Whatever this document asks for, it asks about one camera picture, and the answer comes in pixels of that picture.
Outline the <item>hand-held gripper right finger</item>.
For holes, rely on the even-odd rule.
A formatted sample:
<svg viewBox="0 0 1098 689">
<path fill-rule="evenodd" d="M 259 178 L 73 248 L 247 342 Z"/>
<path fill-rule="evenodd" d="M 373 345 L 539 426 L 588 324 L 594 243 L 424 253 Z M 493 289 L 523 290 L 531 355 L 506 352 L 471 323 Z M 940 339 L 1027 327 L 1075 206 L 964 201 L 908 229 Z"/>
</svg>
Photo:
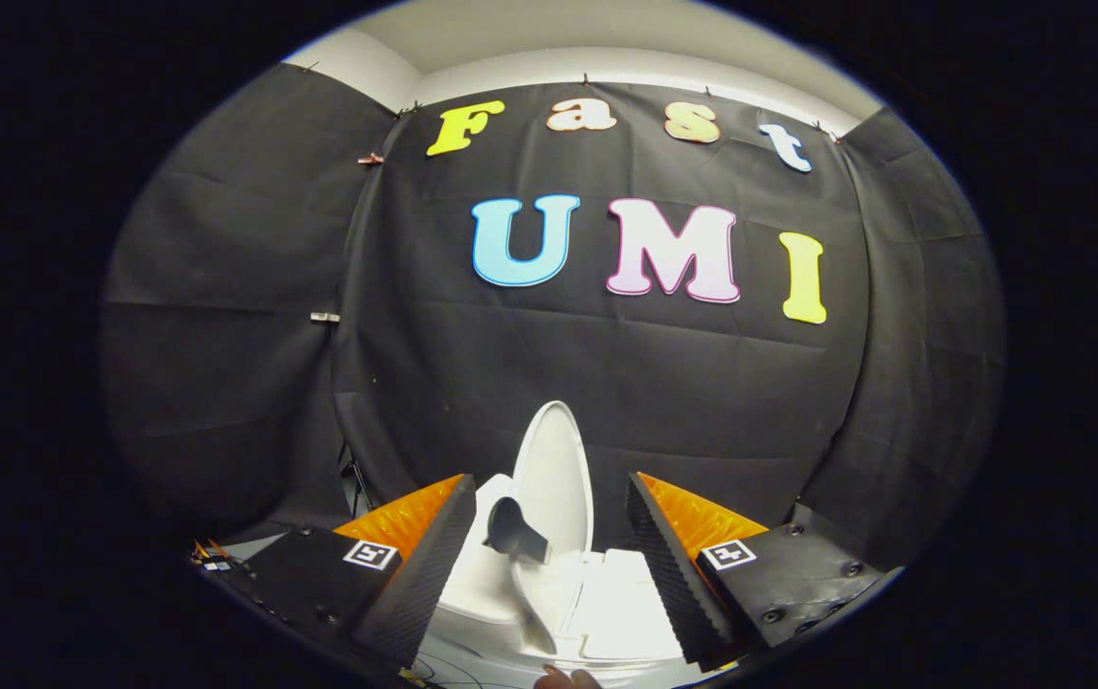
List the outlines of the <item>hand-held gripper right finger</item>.
<svg viewBox="0 0 1098 689">
<path fill-rule="evenodd" d="M 802 504 L 766 527 L 632 472 L 626 513 L 683 657 L 705 673 L 729 664 L 762 670 L 841 624 L 900 574 L 852 552 Z"/>
</svg>

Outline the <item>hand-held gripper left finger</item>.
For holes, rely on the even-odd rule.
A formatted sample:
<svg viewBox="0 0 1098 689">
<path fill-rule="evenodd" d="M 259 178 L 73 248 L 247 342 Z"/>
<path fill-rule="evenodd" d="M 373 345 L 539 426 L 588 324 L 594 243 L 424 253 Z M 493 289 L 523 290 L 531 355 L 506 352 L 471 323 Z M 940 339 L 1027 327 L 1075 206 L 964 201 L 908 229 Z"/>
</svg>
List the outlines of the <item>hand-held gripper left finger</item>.
<svg viewBox="0 0 1098 689">
<path fill-rule="evenodd" d="M 366 670 L 408 670 L 477 516 L 460 474 L 333 529 L 301 527 L 223 560 L 239 602 L 320 653 Z"/>
</svg>

